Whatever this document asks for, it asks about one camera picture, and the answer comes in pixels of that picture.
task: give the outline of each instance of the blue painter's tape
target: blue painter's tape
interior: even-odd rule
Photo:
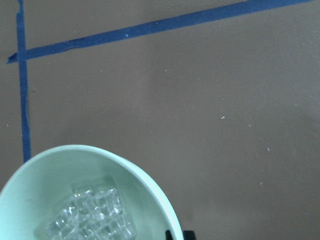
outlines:
[[[30,129],[28,122],[28,72],[26,58],[26,37],[25,37],[25,17],[23,0],[18,0],[19,11],[16,14],[16,34],[17,34],[17,59],[19,65],[20,78],[20,107],[21,107],[21,133],[23,161],[31,158]]]
[[[95,45],[111,43],[124,39],[159,33],[167,30],[197,25],[201,23],[232,18],[239,15],[280,8],[288,5],[310,2],[312,0],[248,0],[231,5],[197,11],[181,16],[170,17],[159,21],[126,27],[118,30],[103,32],[83,38],[58,42],[51,45],[40,46],[26,51],[27,59],[34,59],[51,54],[58,54],[69,49],[87,48]],[[8,58],[7,63],[17,61],[17,54]]]

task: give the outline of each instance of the black object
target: black object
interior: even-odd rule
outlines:
[[[184,240],[197,240],[195,232],[190,230],[183,231],[183,238]],[[173,240],[169,230],[165,231],[165,240]]]

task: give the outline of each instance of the bowl rim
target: bowl rim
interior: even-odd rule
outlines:
[[[142,170],[140,167],[138,167],[131,161],[121,156],[118,156],[112,152],[109,152],[105,149],[95,147],[95,146],[90,146],[90,145],[82,145],[82,144],[61,145],[61,146],[50,148],[48,150],[45,150],[35,155],[26,163],[24,163],[22,166],[20,166],[15,171],[15,173],[10,177],[7,183],[4,185],[2,191],[0,192],[0,204],[2,202],[2,198],[6,196],[7,189],[9,189],[11,185],[15,182],[15,179],[17,179],[31,165],[36,164],[38,161],[40,161],[42,158],[44,158],[47,155],[51,155],[57,152],[74,151],[74,150],[86,151],[86,152],[91,152],[91,153],[105,156],[110,160],[112,160],[113,162],[119,164],[121,167],[125,168],[132,175],[134,175],[140,181],[140,183],[143,184],[144,187],[147,188],[148,191],[154,196],[155,201],[157,201],[157,205],[161,207],[161,210],[164,213],[167,222],[171,225],[170,232],[173,239],[176,239],[176,240],[184,239],[183,232],[181,230],[177,215],[171,203],[169,202],[167,196],[165,195],[163,190],[159,187],[159,185],[144,170]]]

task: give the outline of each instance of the bowl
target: bowl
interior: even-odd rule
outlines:
[[[64,145],[46,150],[22,165],[0,193],[0,239],[49,240],[45,227],[72,185],[115,186],[131,215],[136,240],[183,240],[178,218],[156,182],[132,162],[101,148]]]

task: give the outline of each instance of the blue tape strip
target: blue tape strip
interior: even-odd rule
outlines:
[[[166,18],[159,21],[126,27],[118,30],[99,33],[83,38],[58,42],[51,45],[32,48],[26,51],[27,59],[58,54],[74,48],[87,48],[95,45],[111,43],[124,39],[159,33],[196,24],[231,18],[239,15],[280,8],[288,5],[310,2],[312,0],[248,0],[209,10],[198,11],[181,16]],[[7,63],[17,61],[17,54],[8,58]]]
[[[30,129],[28,122],[28,72],[26,59],[25,17],[23,0],[18,0],[19,12],[16,14],[17,58],[20,78],[20,107],[23,161],[31,158]]]

